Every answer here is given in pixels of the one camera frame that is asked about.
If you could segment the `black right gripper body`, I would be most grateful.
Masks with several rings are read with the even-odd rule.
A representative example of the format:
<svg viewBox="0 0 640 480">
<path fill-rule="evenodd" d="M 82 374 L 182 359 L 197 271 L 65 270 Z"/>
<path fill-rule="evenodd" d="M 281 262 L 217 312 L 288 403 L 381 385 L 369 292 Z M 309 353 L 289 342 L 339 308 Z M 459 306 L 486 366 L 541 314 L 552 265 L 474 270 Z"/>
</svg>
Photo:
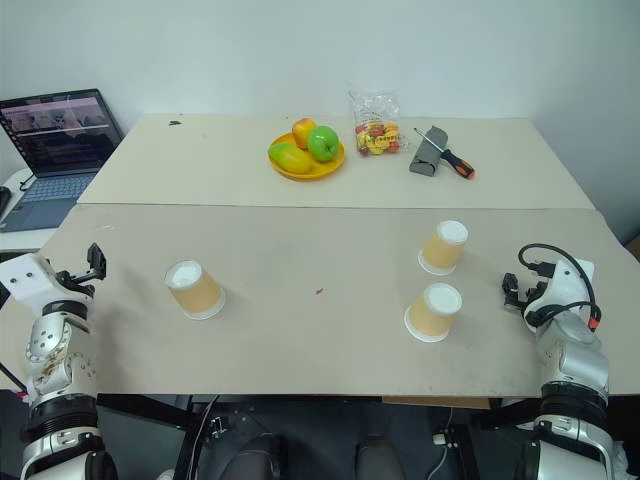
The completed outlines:
<svg viewBox="0 0 640 480">
<path fill-rule="evenodd" d="M 548 283 L 538 281 L 534 287 L 528 288 L 525 292 L 525 300 L 521 305 L 521 313 L 524 314 L 529 305 L 543 296 L 547 289 Z"/>
</svg>

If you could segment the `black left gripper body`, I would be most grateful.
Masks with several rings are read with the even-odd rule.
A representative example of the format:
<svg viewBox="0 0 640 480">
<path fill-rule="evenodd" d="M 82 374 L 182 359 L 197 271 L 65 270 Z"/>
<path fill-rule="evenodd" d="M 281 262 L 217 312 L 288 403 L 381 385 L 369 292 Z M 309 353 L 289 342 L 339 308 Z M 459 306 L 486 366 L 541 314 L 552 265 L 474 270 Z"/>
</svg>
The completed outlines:
<svg viewBox="0 0 640 480">
<path fill-rule="evenodd" d="M 59 271 L 55 274 L 56 281 L 64 288 L 70 291 L 78 292 L 90 298 L 94 297 L 95 287 L 86 285 L 86 282 L 96 278 L 94 269 L 86 270 L 76 274 L 70 274 L 66 270 Z"/>
</svg>

